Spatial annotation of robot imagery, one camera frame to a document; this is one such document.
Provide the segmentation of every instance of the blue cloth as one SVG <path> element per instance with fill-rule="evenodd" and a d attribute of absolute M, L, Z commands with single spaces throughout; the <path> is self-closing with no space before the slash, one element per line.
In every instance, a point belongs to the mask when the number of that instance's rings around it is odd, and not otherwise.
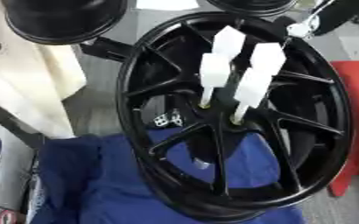
<path fill-rule="evenodd" d="M 175 129 L 150 132 L 159 141 Z M 212 181 L 214 167 L 194 167 L 184 144 L 170 149 L 169 159 L 182 170 Z M 255 187 L 278 179 L 278 164 L 257 135 L 244 138 L 226 162 L 230 187 Z M 84 136 L 49 141 L 39 153 L 39 176 L 47 199 L 32 224 L 195 224 L 165 206 L 139 177 L 124 136 Z M 291 206 L 270 210 L 246 224 L 301 224 Z"/>

